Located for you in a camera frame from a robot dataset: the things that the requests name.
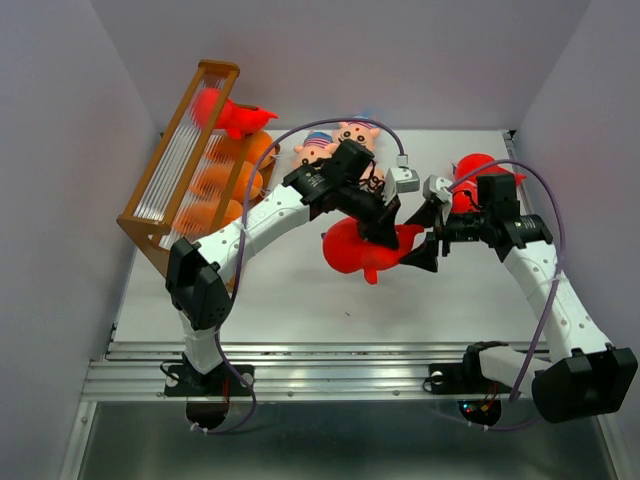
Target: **pig plush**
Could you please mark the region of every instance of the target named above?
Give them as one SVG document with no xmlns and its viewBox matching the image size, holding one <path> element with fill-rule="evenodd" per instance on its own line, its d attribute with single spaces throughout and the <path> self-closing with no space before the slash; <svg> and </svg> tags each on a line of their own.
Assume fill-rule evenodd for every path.
<svg viewBox="0 0 640 480">
<path fill-rule="evenodd" d="M 349 138 L 372 151 L 375 149 L 375 139 L 380 135 L 380 129 L 367 123 L 367 117 L 355 116 L 352 121 L 340 122 L 340 129 L 331 132 L 334 143 Z"/>
<path fill-rule="evenodd" d="M 293 148 L 293 151 L 296 152 L 293 168 L 313 163 L 320 158 L 331 158 L 336 148 L 338 148 L 338 144 L 333 143 L 331 137 L 326 133 L 309 132 L 302 145 Z"/>
</svg>

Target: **white wall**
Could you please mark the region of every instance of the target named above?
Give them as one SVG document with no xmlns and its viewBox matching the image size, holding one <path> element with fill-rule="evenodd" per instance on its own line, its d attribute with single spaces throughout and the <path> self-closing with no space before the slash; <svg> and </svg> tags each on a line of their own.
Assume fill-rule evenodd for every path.
<svg viewBox="0 0 640 480">
<path fill-rule="evenodd" d="M 578 294 L 614 343 L 637 356 L 639 18 L 637 0 L 594 0 L 516 136 L 520 158 L 558 195 Z M 639 397 L 636 378 L 619 421 L 640 474 Z"/>
<path fill-rule="evenodd" d="M 0 7 L 0 477 L 56 478 L 153 124 L 88 0 Z"/>
<path fill-rule="evenodd" d="M 92 0 L 158 128 L 201 58 L 290 127 L 370 111 L 394 127 L 515 128 L 588 0 Z"/>
</svg>

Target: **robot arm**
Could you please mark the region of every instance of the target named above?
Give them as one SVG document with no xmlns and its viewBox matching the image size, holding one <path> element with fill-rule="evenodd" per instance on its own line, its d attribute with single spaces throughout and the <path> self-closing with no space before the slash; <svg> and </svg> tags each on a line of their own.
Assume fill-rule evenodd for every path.
<svg viewBox="0 0 640 480">
<path fill-rule="evenodd" d="M 180 312 L 186 345 L 184 363 L 192 380 L 206 383 L 209 373 L 222 362 L 215 333 L 232 308 L 226 284 L 234 274 L 243 231 L 243 263 L 289 230 L 332 210 L 356 218 L 363 238 L 398 248 L 397 193 L 416 185 L 417 174 L 406 167 L 395 168 L 392 170 L 398 181 L 394 182 L 393 194 L 363 191 L 359 179 L 372 160 L 370 151 L 346 140 L 319 170 L 302 165 L 287 175 L 248 212 L 246 228 L 236 220 L 194 244 L 182 238 L 172 245 L 166 287 Z"/>
<path fill-rule="evenodd" d="M 514 177 L 478 177 L 479 213 L 449 214 L 447 186 L 448 181 L 433 177 L 425 183 L 426 202 L 408 223 L 433 226 L 434 231 L 404 263 L 437 271 L 440 242 L 446 256 L 453 242 L 483 241 L 495 249 L 540 318 L 555 279 L 557 254 L 542 219 L 520 215 Z M 637 370 L 637 360 L 630 349 L 616 349 L 600 331 L 563 272 L 557 280 L 544 326 L 551 362 L 533 358 L 519 390 L 531 396 L 542 417 L 552 423 L 615 412 Z M 457 378 L 472 387 L 487 380 L 513 387 L 524 359 L 523 353 L 506 344 L 479 343 L 468 348 Z M 455 376 L 446 377 L 433 384 L 435 393 L 445 393 L 448 380 Z"/>
</svg>

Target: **white connector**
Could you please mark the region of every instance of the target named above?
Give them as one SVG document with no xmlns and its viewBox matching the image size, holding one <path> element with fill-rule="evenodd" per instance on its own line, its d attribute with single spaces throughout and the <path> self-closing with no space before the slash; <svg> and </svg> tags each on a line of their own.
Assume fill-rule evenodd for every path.
<svg viewBox="0 0 640 480">
<path fill-rule="evenodd" d="M 407 167 L 393 167 L 384 177 L 383 196 L 385 203 L 391 202 L 401 193 L 417 192 L 420 190 L 420 176 L 418 172 Z"/>
</svg>

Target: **wooden frame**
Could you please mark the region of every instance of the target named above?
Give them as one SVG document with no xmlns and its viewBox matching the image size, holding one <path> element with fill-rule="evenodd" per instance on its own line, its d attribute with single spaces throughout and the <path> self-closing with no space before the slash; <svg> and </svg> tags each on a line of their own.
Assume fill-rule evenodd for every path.
<svg viewBox="0 0 640 480">
<path fill-rule="evenodd" d="M 222 107 L 224 106 L 224 102 L 229 97 L 233 84 L 239 74 L 240 69 L 233 63 L 202 60 L 198 64 L 198 69 L 191 79 L 182 100 L 178 104 L 178 107 L 174 112 L 160 143 L 147 165 L 147 168 L 140 177 L 124 212 L 117 218 L 118 225 L 120 225 L 120 227 L 127 233 L 140 251 L 149 259 L 149 261 L 151 261 L 163 277 L 166 277 L 167 274 L 169 251 L 160 245 L 161 240 L 164 236 L 169 235 L 172 232 L 173 221 L 180 209 L 180 206 L 182 205 L 191 179 L 203 158 L 203 154 L 210 142 L 210 138 L 214 133 L 215 125 L 218 120 L 218 116 L 222 111 Z M 141 201 L 143 201 L 145 193 L 148 192 L 149 189 L 159 187 L 159 185 L 152 185 L 154 175 L 158 177 L 155 178 L 156 183 L 162 180 L 162 178 L 160 178 L 162 175 L 158 175 L 157 171 L 159 168 L 162 168 L 162 161 L 165 158 L 167 147 L 170 145 L 178 127 L 181 124 L 184 125 L 185 122 L 189 122 L 190 117 L 187 109 L 189 108 L 198 88 L 202 86 L 203 83 L 214 83 L 216 85 L 218 83 L 222 83 L 218 100 L 216 101 L 206 125 L 197 137 L 195 146 L 193 146 L 193 150 L 189 154 L 184 168 L 179 173 L 177 183 L 170 194 L 166 207 L 161 213 L 161 218 L 145 218 L 145 216 L 140 215 L 138 212 Z M 251 140 L 251 135 L 243 139 L 240 153 L 236 158 L 234 158 L 234 165 L 231 169 L 229 179 L 220 194 L 220 203 L 213 217 L 210 232 L 218 230 L 222 225 L 224 212 L 229 204 L 229 200 L 231 199 L 234 186 L 240 175 L 242 164 L 246 158 Z M 261 170 L 264 185 L 269 184 L 272 173 L 273 163 Z"/>
</svg>

